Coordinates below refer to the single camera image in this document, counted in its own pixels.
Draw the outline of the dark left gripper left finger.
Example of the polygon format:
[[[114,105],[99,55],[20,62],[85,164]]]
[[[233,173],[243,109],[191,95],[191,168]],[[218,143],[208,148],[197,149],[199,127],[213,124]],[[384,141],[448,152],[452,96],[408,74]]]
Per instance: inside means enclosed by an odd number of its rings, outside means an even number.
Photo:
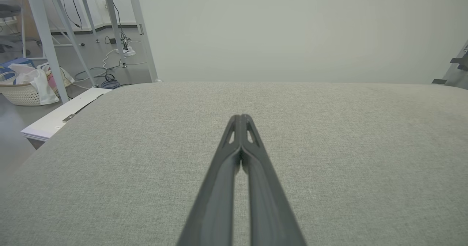
[[[178,246],[230,246],[233,243],[234,183],[241,163],[240,116],[229,120]]]

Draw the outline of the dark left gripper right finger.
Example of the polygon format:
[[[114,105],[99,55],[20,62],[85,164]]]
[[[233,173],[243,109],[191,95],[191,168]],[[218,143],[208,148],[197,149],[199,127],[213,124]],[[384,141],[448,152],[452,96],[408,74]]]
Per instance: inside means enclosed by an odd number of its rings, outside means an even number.
[[[251,116],[240,116],[241,164],[248,175],[250,243],[305,246],[306,241]]]

